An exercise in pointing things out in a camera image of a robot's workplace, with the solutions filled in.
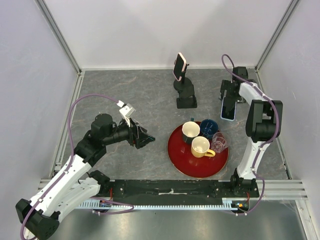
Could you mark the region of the blue cased phone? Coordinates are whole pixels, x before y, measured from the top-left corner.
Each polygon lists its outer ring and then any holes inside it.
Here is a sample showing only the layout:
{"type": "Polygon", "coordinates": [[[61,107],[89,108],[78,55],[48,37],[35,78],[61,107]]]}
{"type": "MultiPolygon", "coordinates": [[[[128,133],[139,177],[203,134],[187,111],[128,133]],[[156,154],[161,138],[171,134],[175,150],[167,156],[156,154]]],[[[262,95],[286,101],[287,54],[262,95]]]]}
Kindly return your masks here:
{"type": "Polygon", "coordinates": [[[236,118],[236,100],[225,96],[222,100],[220,118],[225,121],[234,121],[236,118]]]}

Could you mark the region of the black rectangular block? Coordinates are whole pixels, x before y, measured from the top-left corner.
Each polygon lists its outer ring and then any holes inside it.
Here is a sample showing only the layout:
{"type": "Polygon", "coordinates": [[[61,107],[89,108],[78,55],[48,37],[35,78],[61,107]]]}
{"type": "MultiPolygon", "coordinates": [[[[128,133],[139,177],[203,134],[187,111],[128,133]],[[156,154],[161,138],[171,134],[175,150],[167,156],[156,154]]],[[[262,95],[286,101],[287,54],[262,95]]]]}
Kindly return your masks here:
{"type": "Polygon", "coordinates": [[[176,99],[176,106],[178,109],[193,109],[198,107],[193,84],[184,87],[179,93],[179,97],[176,99]]]}

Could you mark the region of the black phone stand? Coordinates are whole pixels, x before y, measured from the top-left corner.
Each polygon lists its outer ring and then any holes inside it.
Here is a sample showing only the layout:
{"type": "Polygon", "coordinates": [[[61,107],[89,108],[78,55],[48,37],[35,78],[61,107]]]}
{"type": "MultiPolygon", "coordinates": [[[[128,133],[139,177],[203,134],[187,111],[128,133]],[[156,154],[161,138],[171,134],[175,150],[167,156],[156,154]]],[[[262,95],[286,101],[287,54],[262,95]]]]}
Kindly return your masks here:
{"type": "Polygon", "coordinates": [[[188,66],[189,66],[189,64],[187,63],[185,72],[182,73],[182,80],[181,81],[177,81],[174,77],[173,87],[178,93],[180,93],[184,89],[184,87],[187,87],[188,85],[191,84],[190,79],[186,80],[186,72],[187,72],[188,66]]]}

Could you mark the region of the pink cased phone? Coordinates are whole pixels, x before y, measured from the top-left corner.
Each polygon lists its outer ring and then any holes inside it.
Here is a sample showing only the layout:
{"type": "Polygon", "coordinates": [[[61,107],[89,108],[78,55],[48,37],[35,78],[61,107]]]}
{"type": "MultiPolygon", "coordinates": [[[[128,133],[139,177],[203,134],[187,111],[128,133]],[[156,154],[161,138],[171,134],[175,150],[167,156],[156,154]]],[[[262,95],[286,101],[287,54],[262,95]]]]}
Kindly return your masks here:
{"type": "Polygon", "coordinates": [[[182,74],[183,72],[185,72],[186,67],[187,67],[187,61],[183,56],[183,54],[179,52],[174,61],[174,67],[173,67],[173,75],[178,82],[182,80],[183,78],[182,74]]]}

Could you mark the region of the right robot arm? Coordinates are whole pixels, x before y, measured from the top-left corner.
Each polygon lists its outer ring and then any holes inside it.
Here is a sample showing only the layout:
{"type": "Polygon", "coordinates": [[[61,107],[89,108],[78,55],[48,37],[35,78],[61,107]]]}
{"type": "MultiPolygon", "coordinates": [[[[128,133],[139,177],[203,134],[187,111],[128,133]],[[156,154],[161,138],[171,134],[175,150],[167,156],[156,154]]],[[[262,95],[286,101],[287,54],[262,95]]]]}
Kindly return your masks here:
{"type": "Polygon", "coordinates": [[[283,103],[267,97],[258,85],[249,79],[244,66],[232,69],[232,80],[223,80],[220,87],[222,100],[220,118],[233,121],[236,117],[236,106],[242,100],[249,104],[245,125],[248,137],[242,160],[235,170],[235,181],[229,184],[229,191],[235,197],[247,191],[243,180],[251,181],[257,176],[257,169],[266,149],[281,132],[283,103]]]}

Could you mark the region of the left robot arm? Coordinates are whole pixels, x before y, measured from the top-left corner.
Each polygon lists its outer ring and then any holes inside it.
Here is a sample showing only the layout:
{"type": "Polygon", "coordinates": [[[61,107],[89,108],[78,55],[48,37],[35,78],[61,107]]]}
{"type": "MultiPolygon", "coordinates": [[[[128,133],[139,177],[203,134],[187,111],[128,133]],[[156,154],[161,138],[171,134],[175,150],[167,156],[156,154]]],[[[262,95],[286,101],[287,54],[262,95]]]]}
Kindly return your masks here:
{"type": "Polygon", "coordinates": [[[140,149],[154,142],[155,137],[132,119],[122,119],[116,124],[109,114],[97,115],[90,130],[71,149],[68,161],[50,182],[31,199],[22,198],[15,205],[22,224],[21,239],[26,238],[26,230],[34,239],[49,239],[63,218],[83,201],[96,195],[106,196],[111,187],[110,178],[99,170],[89,173],[77,187],[73,185],[106,154],[108,145],[122,141],[140,149]]]}

